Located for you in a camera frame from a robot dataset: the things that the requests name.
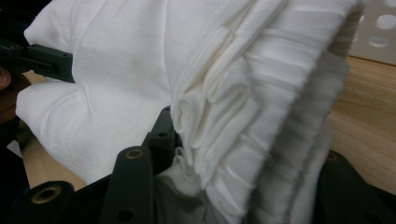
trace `metal ring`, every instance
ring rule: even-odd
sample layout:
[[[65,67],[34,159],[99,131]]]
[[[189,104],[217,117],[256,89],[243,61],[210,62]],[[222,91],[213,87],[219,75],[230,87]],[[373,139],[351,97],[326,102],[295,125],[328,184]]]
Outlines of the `metal ring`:
[[[143,151],[141,149],[132,149],[125,156],[129,160],[136,160],[143,156]]]
[[[19,45],[11,45],[11,46],[9,46],[11,49],[20,49],[21,48],[21,46],[19,46]]]
[[[58,197],[61,194],[62,188],[59,185],[52,185],[46,187],[32,197],[32,203],[35,204],[42,204],[47,203]]]

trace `white perforated panel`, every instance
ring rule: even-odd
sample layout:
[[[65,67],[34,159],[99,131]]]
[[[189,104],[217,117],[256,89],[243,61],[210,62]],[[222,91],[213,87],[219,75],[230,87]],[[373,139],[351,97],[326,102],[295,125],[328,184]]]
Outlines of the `white perforated panel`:
[[[396,65],[396,0],[369,0],[349,52]]]

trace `black plastic part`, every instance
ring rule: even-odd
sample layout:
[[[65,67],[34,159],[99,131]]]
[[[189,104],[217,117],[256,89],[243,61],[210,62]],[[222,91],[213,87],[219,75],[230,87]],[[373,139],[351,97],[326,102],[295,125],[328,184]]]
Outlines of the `black plastic part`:
[[[154,175],[169,168],[175,157],[175,148],[181,146],[171,119],[170,106],[164,108],[158,116],[152,131],[142,144],[151,150]]]
[[[117,157],[99,223],[151,224],[154,221],[150,151],[129,147]]]
[[[372,188],[387,208],[396,215],[396,196],[382,189],[373,186]]]
[[[64,181],[51,181],[31,189],[21,196],[7,223],[62,223],[73,186]]]
[[[40,45],[27,47],[28,55],[35,62],[32,69],[45,77],[74,82],[72,76],[73,55]]]
[[[395,224],[396,216],[352,165],[331,151],[318,180],[314,224]]]
[[[29,46],[24,30],[50,0],[0,1],[0,66],[14,73],[34,70],[45,77],[74,82],[73,56],[40,45]]]
[[[110,175],[76,191],[66,207],[62,224],[96,224],[102,212]]]

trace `wooden table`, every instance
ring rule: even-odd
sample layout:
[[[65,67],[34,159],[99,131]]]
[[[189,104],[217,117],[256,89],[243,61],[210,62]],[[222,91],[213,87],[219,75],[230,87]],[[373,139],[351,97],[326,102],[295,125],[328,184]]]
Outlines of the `wooden table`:
[[[396,194],[396,66],[348,61],[351,72],[345,90],[329,116],[332,149],[346,156],[367,182]],[[85,186],[32,135],[27,139],[22,156],[32,187],[49,180],[66,180],[76,189]]]

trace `white fabric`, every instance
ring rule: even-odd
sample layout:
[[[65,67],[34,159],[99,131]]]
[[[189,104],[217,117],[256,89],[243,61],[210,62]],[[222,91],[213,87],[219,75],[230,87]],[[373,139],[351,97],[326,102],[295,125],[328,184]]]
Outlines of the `white fabric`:
[[[247,223],[309,223],[329,149],[322,124],[362,8],[361,0],[55,0],[25,35],[73,53],[76,84],[33,85],[17,113],[91,183],[171,105],[183,148],[156,177],[162,223],[240,223],[249,209]]]

